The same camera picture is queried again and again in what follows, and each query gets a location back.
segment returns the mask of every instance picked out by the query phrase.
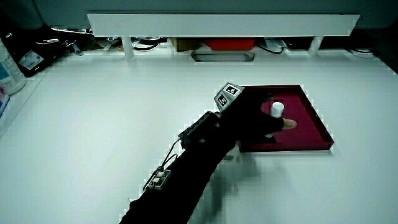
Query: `red box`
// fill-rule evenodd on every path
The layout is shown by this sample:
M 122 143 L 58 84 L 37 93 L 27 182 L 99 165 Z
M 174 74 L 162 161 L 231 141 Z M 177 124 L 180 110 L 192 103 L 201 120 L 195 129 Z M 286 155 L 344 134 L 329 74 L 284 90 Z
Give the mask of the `red box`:
M 278 131 L 272 138 L 264 137 L 257 144 L 241 142 L 241 152 L 314 151 L 331 148 L 334 141 L 300 85 L 247 87 L 266 89 L 274 97 L 262 104 L 261 110 L 269 114 L 272 104 L 281 102 L 285 105 L 282 118 L 296 121 L 297 126 Z
M 253 49 L 255 38 L 213 38 L 203 40 L 212 50 L 251 50 Z

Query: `white bottle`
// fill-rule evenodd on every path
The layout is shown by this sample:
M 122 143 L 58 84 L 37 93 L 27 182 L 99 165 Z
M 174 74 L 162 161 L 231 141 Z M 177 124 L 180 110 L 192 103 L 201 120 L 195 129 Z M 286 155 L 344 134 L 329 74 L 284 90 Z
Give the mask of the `white bottle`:
M 0 39 L 0 84 L 8 95 L 20 90 L 26 84 L 24 74 L 12 59 L 6 46 Z
M 272 104 L 270 115 L 273 116 L 274 118 L 280 118 L 282 116 L 284 109 L 285 105 L 283 105 L 281 102 L 275 102 Z M 273 135 L 274 133 L 266 134 L 266 137 L 272 138 Z

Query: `black glove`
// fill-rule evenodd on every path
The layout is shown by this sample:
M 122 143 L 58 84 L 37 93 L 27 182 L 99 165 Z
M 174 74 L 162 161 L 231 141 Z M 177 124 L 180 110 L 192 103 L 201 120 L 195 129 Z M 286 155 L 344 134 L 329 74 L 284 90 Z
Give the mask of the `black glove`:
M 245 87 L 234 103 L 222 112 L 220 128 L 235 141 L 256 142 L 266 134 L 280 131 L 282 118 L 274 118 L 261 111 L 261 105 L 272 99 L 266 90 Z

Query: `white table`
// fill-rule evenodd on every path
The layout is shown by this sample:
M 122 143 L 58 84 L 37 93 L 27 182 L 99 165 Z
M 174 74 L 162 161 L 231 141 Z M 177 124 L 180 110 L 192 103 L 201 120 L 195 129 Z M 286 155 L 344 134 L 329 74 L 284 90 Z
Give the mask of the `white table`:
M 226 82 L 303 85 L 333 152 L 222 162 L 190 223 L 395 223 L 397 74 L 344 50 L 255 53 L 195 63 L 168 45 L 55 63 L 31 95 L 21 91 L 30 97 L 0 139 L 0 223 L 118 223 Z

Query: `red tray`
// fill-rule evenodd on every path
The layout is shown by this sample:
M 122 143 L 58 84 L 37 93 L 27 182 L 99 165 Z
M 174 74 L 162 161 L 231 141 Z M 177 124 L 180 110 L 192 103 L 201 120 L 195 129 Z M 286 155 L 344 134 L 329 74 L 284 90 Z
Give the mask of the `red tray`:
M 264 137 L 257 144 L 241 142 L 239 145 L 241 152 L 313 151 L 331 148 L 334 141 L 300 85 L 247 87 L 266 89 L 274 95 L 273 99 L 261 106 L 261 110 L 269 114 L 272 104 L 281 102 L 285 105 L 282 118 L 295 120 L 297 126 L 278 131 L 272 138 Z

